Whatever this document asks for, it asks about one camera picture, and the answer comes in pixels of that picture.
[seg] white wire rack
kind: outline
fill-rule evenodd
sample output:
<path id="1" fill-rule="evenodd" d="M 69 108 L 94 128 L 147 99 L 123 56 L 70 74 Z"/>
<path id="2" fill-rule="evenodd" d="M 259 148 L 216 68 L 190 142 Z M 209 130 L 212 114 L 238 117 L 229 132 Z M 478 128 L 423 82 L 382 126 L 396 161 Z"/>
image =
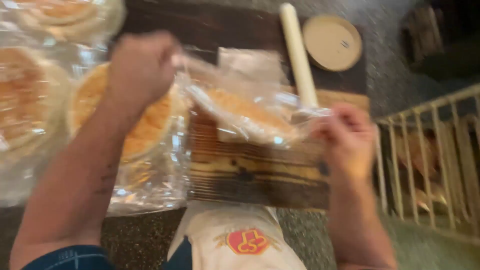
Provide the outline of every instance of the white wire rack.
<path id="1" fill-rule="evenodd" d="M 377 119 L 382 210 L 480 245 L 480 84 Z"/>

